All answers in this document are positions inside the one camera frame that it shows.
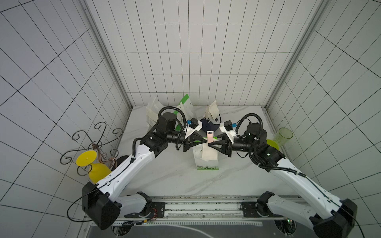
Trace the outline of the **green white bag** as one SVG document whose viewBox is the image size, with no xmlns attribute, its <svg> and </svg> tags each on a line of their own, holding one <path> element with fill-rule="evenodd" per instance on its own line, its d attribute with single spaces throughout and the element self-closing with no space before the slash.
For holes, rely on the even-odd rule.
<svg viewBox="0 0 381 238">
<path fill-rule="evenodd" d="M 195 109 L 194 109 L 194 107 L 192 105 L 192 102 L 191 102 L 190 97 L 189 97 L 188 94 L 186 94 L 182 98 L 182 100 L 178 104 L 177 108 L 179 108 L 184 113 L 186 120 L 191 120 L 192 118 L 197 118 L 196 113 L 195 113 Z M 179 112 L 175 110 L 174 114 L 177 115 L 177 119 L 182 124 L 183 123 L 183 118 L 179 114 Z M 175 130 L 176 131 L 180 131 L 181 127 L 182 127 L 181 125 L 177 124 Z"/>
<path fill-rule="evenodd" d="M 194 146 L 192 151 L 198 170 L 219 170 L 217 150 L 204 143 Z"/>
</svg>

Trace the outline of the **cream receipt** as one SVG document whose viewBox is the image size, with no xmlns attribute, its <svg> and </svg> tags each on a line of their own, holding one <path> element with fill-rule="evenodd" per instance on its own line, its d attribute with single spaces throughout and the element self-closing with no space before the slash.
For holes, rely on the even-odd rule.
<svg viewBox="0 0 381 238">
<path fill-rule="evenodd" d="M 214 148 L 209 147 L 208 143 L 202 145 L 202 156 L 201 158 L 204 161 L 217 161 L 218 160 L 218 151 Z"/>
<path fill-rule="evenodd" d="M 158 113 L 160 109 L 156 107 L 146 107 L 147 122 L 150 125 L 154 125 L 158 120 Z"/>
<path fill-rule="evenodd" d="M 220 112 L 217 106 L 217 100 L 214 100 L 205 110 L 205 118 L 214 124 L 218 122 Z"/>
</svg>

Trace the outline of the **navy blue beige bag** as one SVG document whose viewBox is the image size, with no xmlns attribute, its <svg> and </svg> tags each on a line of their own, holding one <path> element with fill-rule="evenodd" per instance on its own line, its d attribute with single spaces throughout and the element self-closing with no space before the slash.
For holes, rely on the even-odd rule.
<svg viewBox="0 0 381 238">
<path fill-rule="evenodd" d="M 216 131 L 221 124 L 221 115 L 217 106 L 217 100 L 214 100 L 205 110 L 204 118 L 201 120 L 202 131 Z"/>
</svg>

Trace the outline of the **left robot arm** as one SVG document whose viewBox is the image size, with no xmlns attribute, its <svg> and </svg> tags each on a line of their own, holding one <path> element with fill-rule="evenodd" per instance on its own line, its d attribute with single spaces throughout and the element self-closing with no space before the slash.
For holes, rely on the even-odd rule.
<svg viewBox="0 0 381 238">
<path fill-rule="evenodd" d="M 155 125 L 143 137 L 133 141 L 132 154 L 105 178 L 82 189 L 82 210 L 101 230 L 106 230 L 120 216 L 141 216 L 145 221 L 156 217 L 152 199 L 143 192 L 121 196 L 122 191 L 138 172 L 167 149 L 170 143 L 184 151 L 205 143 L 198 132 L 202 122 L 196 118 L 186 120 L 183 111 L 166 106 L 158 113 Z"/>
</svg>

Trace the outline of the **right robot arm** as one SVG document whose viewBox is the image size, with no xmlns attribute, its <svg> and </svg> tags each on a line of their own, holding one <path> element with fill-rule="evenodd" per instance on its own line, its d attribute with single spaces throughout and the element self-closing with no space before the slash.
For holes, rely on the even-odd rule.
<svg viewBox="0 0 381 238">
<path fill-rule="evenodd" d="M 323 189 L 297 169 L 283 153 L 268 145 L 267 131 L 259 115 L 246 114 L 237 124 L 227 121 L 220 125 L 220 131 L 217 140 L 211 131 L 207 132 L 210 148 L 228 156 L 233 151 L 246 152 L 255 165 L 284 181 L 307 202 L 303 206 L 266 191 L 255 205 L 255 211 L 261 217 L 286 217 L 310 228 L 319 238 L 348 237 L 357 224 L 357 205 Z"/>
</svg>

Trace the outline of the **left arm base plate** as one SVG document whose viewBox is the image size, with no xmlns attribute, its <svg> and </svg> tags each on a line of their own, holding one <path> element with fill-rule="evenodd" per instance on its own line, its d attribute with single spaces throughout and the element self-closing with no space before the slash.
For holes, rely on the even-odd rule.
<svg viewBox="0 0 381 238">
<path fill-rule="evenodd" d="M 163 218 L 165 212 L 165 202 L 151 202 L 147 204 L 140 213 L 124 215 L 125 218 L 153 219 Z"/>
</svg>

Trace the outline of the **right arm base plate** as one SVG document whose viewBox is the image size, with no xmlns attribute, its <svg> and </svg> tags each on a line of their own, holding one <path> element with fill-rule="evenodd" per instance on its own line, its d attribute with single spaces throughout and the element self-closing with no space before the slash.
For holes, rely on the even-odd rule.
<svg viewBox="0 0 381 238">
<path fill-rule="evenodd" d="M 265 215 L 261 214 L 258 210 L 257 203 L 254 201 L 242 202 L 240 210 L 243 212 L 245 218 L 283 218 L 283 216 L 273 214 L 269 211 L 266 212 Z"/>
</svg>

